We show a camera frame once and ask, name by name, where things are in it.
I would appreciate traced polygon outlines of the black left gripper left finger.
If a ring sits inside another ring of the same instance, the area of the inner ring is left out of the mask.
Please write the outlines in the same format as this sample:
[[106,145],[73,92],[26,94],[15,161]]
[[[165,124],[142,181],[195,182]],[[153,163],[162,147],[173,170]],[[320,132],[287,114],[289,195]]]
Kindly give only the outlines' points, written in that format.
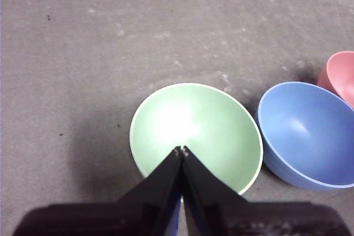
[[177,146],[146,179],[116,201],[33,209],[14,235],[176,235],[182,160]]

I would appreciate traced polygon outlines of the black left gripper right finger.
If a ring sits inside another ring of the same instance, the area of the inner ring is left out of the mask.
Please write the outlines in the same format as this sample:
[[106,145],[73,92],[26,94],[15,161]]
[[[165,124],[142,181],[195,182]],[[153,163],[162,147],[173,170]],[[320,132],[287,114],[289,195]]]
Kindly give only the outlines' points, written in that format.
[[248,202],[186,146],[183,198],[201,235],[350,235],[331,207],[310,202]]

